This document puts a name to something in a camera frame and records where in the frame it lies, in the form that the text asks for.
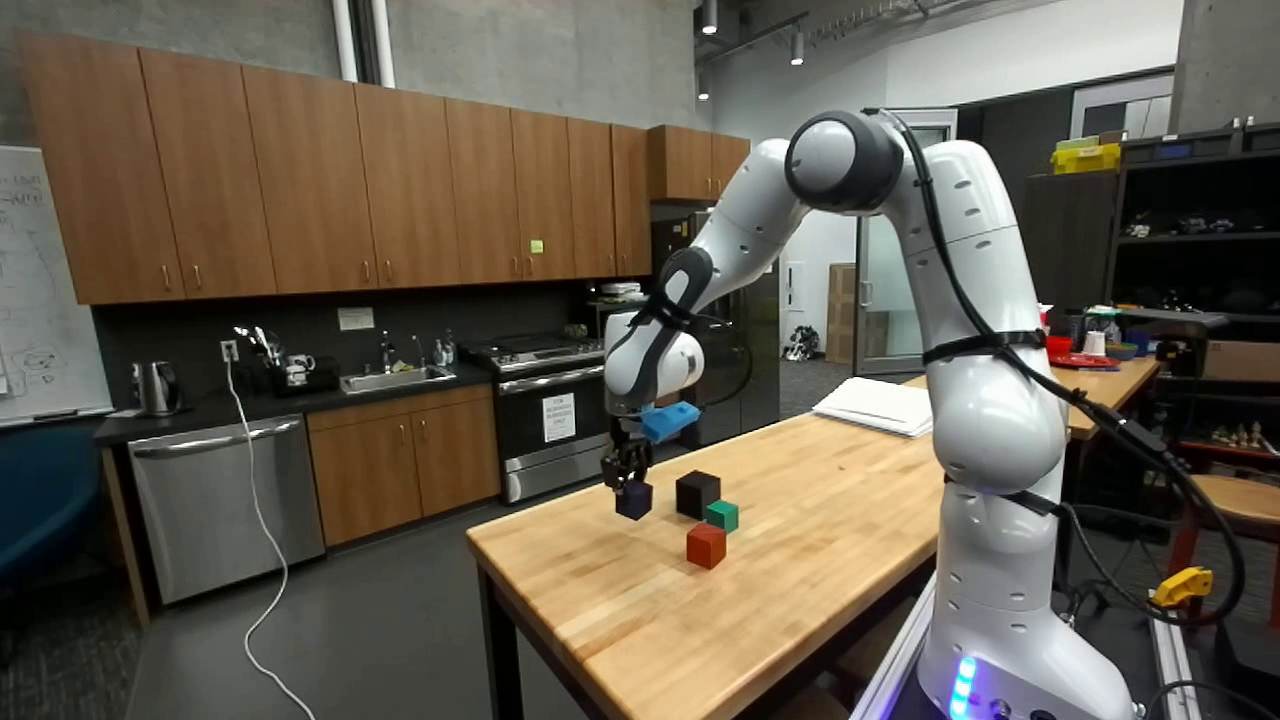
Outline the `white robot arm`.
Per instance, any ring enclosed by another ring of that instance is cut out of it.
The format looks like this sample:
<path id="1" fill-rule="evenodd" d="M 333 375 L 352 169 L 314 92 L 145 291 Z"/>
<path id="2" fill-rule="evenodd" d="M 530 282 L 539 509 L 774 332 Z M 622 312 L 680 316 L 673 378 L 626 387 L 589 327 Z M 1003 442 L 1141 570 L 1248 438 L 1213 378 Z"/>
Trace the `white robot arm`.
<path id="1" fill-rule="evenodd" d="M 706 375 L 691 320 L 753 282 L 821 211 L 895 222 L 943 467 L 935 594 L 915 685 L 949 716 L 1133 720 L 1125 673 L 1051 612 L 1064 404 L 1049 391 L 1038 282 L 1011 194 L 973 138 L 915 142 L 880 111 L 821 111 L 734 173 L 696 241 L 606 332 L 606 478 L 647 512 L 641 417 Z"/>

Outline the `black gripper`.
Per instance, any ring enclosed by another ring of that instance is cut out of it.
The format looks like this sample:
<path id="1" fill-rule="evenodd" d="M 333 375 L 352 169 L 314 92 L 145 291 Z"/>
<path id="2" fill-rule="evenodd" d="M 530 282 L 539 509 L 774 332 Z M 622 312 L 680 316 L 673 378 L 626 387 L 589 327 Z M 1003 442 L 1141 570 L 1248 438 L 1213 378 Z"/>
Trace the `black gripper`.
<path id="1" fill-rule="evenodd" d="M 609 419 L 609 447 L 601 472 L 609 488 L 644 484 L 654 467 L 654 438 L 635 417 Z"/>

